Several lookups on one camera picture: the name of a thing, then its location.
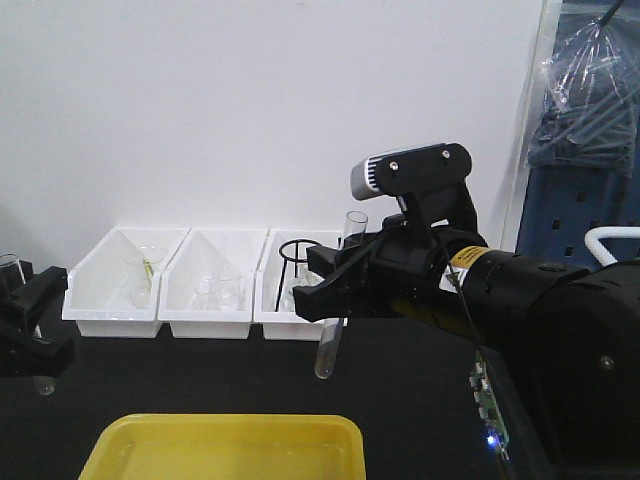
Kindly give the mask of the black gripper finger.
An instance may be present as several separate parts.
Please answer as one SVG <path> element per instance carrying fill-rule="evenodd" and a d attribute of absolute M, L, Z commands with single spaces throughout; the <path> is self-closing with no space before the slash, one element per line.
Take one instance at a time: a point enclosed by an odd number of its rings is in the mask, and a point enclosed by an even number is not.
<path fill-rule="evenodd" d="M 67 271 L 52 266 L 16 289 L 11 295 L 12 303 L 27 325 L 37 325 L 48 306 L 63 295 L 67 288 Z"/>
<path fill-rule="evenodd" d="M 54 342 L 1 325 L 2 376 L 60 376 L 74 360 L 72 339 Z"/>

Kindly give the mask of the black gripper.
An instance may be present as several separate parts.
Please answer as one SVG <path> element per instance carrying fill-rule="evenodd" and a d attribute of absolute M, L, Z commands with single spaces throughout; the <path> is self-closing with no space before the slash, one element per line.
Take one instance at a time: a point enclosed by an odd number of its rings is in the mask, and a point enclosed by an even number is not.
<path fill-rule="evenodd" d="M 437 226 L 422 245 L 396 223 L 341 250 L 306 249 L 308 269 L 323 280 L 294 287 L 295 313 L 308 321 L 329 318 L 465 318 L 469 298 L 454 256 L 466 247 L 485 247 L 477 233 Z"/>

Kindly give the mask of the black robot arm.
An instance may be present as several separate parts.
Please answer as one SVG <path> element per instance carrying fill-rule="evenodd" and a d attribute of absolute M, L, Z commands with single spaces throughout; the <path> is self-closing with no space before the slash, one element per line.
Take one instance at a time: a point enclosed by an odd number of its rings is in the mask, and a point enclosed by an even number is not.
<path fill-rule="evenodd" d="M 537 472 L 638 477 L 637 261 L 591 271 L 492 249 L 450 226 L 417 234 L 402 218 L 307 257 L 320 282 L 294 289 L 300 317 L 407 317 L 465 338 Z"/>

